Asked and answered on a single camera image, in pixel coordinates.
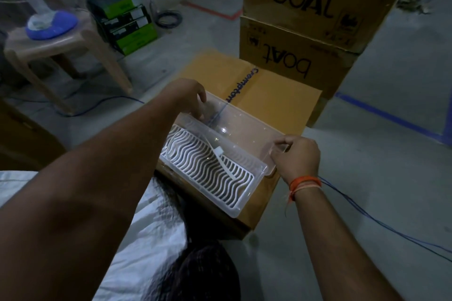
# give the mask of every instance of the beige plastic stool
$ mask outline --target beige plastic stool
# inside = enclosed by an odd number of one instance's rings
[[[124,92],[127,94],[132,92],[132,84],[116,62],[108,45],[97,33],[91,14],[82,9],[75,10],[74,14],[79,19],[79,23],[74,29],[59,37],[51,40],[31,40],[25,33],[25,28],[17,28],[8,33],[4,46],[4,55],[11,65],[46,98],[69,114],[72,114],[71,108],[32,72],[28,62],[63,54],[71,49],[86,47],[104,65]]]

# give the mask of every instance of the open cardboard box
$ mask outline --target open cardboard box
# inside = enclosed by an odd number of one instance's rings
[[[197,56],[178,77],[199,81],[210,93],[282,133],[301,134],[321,94],[320,90],[216,51]],[[233,219],[163,162],[159,161],[157,170],[239,238],[256,228],[279,180],[278,172],[264,177],[240,215]]]

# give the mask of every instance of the left hand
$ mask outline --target left hand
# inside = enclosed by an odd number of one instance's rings
[[[198,95],[203,103],[206,102],[206,90],[198,81],[184,78],[174,80],[167,84],[160,94],[174,100],[181,112],[189,113],[199,120],[203,119]]]

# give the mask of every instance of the box flap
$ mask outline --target box flap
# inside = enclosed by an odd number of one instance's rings
[[[282,133],[303,132],[321,93],[213,50],[198,55],[179,77],[199,81],[207,91]]]

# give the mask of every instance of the stacked cardboard boxes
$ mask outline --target stacked cardboard boxes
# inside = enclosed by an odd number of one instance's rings
[[[240,58],[322,91],[313,125],[396,0],[244,0]]]
[[[128,55],[157,38],[141,0],[88,0],[99,33],[112,47]]]

